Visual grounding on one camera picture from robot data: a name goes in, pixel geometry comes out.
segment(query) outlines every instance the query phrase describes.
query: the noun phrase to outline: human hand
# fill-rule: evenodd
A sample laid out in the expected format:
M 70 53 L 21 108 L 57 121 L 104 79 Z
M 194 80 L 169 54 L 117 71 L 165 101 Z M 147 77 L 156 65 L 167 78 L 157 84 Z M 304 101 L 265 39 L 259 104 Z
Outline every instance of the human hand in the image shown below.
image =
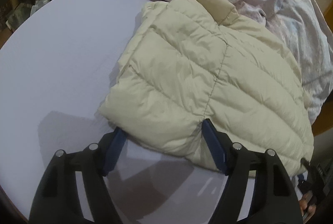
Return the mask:
M 308 207 L 307 199 L 308 199 L 309 195 L 310 195 L 309 193 L 304 194 L 303 197 L 301 198 L 301 200 L 299 201 L 299 207 L 301 209 L 302 216 L 304 216 L 304 210 L 306 210 Z M 316 212 L 316 205 L 315 204 L 310 205 L 308 208 L 308 211 L 307 211 L 308 215 L 303 220 L 303 223 L 306 223 L 314 215 L 315 212 Z

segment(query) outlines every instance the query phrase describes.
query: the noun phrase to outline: white table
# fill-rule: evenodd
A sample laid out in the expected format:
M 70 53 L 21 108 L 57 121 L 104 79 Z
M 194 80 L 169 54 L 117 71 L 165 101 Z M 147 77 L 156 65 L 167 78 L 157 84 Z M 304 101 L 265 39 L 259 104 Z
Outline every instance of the white table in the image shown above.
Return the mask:
M 24 216 L 54 152 L 111 132 L 97 108 L 147 0 L 53 0 L 0 50 L 0 185 Z M 77 173 L 84 216 L 92 219 Z M 207 223 L 222 174 L 127 141 L 107 187 L 124 223 Z M 249 180 L 239 219 L 247 216 Z

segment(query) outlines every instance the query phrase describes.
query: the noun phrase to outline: round bolt head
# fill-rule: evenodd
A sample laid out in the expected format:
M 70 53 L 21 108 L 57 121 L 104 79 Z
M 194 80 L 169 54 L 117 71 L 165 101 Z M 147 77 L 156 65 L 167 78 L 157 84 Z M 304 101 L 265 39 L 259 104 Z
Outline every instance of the round bolt head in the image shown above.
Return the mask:
M 232 147 L 235 149 L 235 150 L 240 150 L 242 148 L 242 144 L 238 143 L 238 142 L 235 142 Z
M 270 156 L 274 156 L 276 153 L 273 149 L 268 149 L 267 154 L 270 155 Z
M 92 151 L 96 150 L 98 148 L 98 144 L 97 143 L 92 143 L 89 145 L 89 149 L 91 149 Z
M 56 155 L 57 157 L 61 157 L 61 156 L 63 156 L 63 155 L 64 155 L 64 150 L 58 150 L 58 151 L 56 151 L 55 155 Z

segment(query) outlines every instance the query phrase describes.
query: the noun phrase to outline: finger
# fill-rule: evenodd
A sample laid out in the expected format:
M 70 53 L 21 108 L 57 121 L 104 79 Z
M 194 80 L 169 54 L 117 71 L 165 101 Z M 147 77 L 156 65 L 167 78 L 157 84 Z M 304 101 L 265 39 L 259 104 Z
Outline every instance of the finger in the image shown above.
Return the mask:
M 308 222 L 308 220 L 314 215 L 315 212 L 316 212 L 316 205 L 309 206 L 308 208 L 309 215 L 305 218 L 303 223 Z
M 309 192 L 305 193 L 305 194 L 302 196 L 301 200 L 306 200 L 306 198 L 308 197 L 308 195 L 309 195 Z
M 303 211 L 303 210 L 305 210 L 308 207 L 308 203 L 305 200 L 300 200 L 299 201 L 299 207 Z

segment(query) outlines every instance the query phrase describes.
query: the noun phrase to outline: beige puffer jacket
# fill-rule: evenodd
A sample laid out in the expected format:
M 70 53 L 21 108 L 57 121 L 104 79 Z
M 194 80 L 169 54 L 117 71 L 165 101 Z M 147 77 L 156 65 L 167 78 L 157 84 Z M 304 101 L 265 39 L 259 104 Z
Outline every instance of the beige puffer jacket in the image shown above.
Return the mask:
M 149 2 L 100 112 L 143 146 L 216 169 L 200 124 L 273 148 L 289 175 L 311 159 L 309 97 L 289 49 L 227 0 Z

